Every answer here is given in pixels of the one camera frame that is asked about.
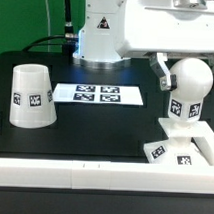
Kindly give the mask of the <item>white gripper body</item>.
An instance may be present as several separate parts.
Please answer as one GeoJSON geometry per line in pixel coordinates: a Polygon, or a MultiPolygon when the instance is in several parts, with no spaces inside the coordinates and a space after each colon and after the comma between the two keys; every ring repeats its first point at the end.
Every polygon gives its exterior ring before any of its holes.
{"type": "Polygon", "coordinates": [[[214,1],[206,5],[181,8],[173,0],[124,0],[117,12],[115,49],[123,58],[214,54],[214,1]]]}

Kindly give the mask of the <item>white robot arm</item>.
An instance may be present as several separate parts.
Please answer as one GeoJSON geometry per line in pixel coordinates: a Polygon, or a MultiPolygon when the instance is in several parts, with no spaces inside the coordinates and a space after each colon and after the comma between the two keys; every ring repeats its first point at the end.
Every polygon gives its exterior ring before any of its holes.
{"type": "Polygon", "coordinates": [[[147,58],[166,91],[177,85],[166,62],[190,57],[214,71],[214,0],[86,0],[76,63],[110,69],[147,58]]]}

